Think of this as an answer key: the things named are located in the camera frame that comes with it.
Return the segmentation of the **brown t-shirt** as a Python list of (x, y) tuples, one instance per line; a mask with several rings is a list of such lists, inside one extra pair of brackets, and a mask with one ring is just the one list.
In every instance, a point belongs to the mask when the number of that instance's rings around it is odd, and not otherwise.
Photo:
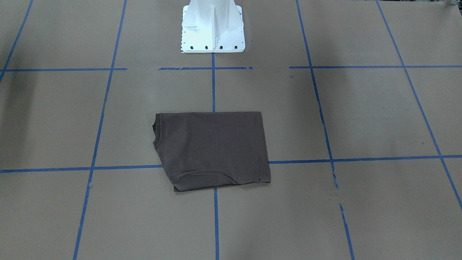
[(152, 130), (175, 192), (272, 181), (261, 112), (157, 113)]

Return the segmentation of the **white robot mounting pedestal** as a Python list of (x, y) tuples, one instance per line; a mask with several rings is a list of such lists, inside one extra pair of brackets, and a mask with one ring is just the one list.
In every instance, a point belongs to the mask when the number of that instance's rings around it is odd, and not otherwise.
[(183, 7), (182, 53), (239, 53), (245, 48), (243, 10), (234, 0), (192, 0)]

